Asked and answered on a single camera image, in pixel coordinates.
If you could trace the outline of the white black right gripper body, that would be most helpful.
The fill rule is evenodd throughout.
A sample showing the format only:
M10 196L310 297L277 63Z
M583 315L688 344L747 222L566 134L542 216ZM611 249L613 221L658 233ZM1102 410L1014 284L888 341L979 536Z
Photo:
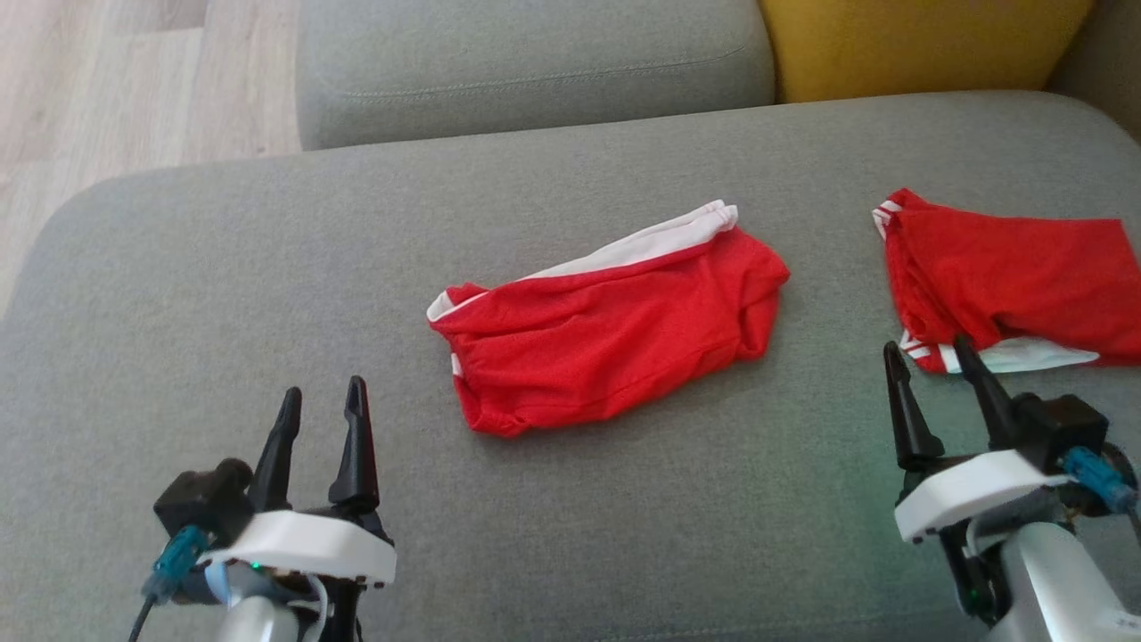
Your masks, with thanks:
M1003 545L1035 523L1059 528L1058 491L1069 485L1071 476L1039 472L1012 449L929 460L905 472L895 525L905 543L939 545L962 613L998 625L1014 606Z

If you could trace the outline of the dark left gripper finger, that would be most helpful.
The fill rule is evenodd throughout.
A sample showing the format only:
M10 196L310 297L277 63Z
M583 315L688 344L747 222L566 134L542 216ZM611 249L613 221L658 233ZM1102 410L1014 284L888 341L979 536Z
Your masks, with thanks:
M256 513L291 507L288 491L293 444L300 433L301 408L301 390L290 387L246 491Z
M348 430L337 478L327 499L346 511L374 511L380 504L373 426L364 377L349 379L345 401Z

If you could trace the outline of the red t-shirt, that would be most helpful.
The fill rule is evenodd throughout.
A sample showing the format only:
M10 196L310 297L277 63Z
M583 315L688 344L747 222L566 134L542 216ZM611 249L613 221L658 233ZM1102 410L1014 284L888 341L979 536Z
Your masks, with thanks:
M903 353L962 373L968 338L994 373L1141 368L1141 265L1118 219L998 217L907 188L872 214Z

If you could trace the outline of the grey sofa seat cushion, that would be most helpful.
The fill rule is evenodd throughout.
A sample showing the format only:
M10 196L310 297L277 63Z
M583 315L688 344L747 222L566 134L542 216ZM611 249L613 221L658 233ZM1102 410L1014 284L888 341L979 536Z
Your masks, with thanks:
M1141 144L1051 94L926 94L309 152L107 180L0 320L0 642L126 642L175 476L256 462L304 390L290 499L325 504L369 387L390 588L366 642L973 642L899 539L872 208L1117 217ZM424 309L713 200L791 279L761 361L612 422L472 433Z

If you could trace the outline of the yellow pillow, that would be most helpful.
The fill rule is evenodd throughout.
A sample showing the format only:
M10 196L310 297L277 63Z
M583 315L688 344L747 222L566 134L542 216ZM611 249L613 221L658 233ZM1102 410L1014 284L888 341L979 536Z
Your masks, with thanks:
M780 101L1038 91L1097 0L758 0Z

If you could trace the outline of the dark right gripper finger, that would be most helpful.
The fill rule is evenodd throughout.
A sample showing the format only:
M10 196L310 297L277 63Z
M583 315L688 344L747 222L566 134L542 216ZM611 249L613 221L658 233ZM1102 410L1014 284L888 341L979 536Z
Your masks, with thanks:
M897 465L904 471L923 471L945 455L941 439L932 434L911 387L911 369L896 342L883 346Z
M998 379L982 361L966 334L958 334L953 342L958 360L958 374L973 387L976 401L981 408L990 450L1015 449L1020 428L1015 423L1012 398Z

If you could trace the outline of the red mesh shorts white stripe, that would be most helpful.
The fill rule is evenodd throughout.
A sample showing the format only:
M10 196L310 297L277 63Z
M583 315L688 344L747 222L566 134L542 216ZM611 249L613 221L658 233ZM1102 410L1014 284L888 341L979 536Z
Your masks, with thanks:
M614 418L762 358L790 269L717 200L494 289L429 304L470 430L513 438Z

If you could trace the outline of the grey sofa back cushion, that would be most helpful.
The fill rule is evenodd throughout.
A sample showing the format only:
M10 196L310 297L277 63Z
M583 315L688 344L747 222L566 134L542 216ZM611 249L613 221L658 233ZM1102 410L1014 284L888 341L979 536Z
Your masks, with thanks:
M776 101L756 0L302 0L305 151Z

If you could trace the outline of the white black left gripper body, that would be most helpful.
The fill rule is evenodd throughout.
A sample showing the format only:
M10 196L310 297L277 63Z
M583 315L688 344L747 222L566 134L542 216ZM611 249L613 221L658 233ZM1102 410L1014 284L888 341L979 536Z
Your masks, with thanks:
M397 552L362 525L282 509L199 561L226 609L213 642L363 642L359 598L395 580Z

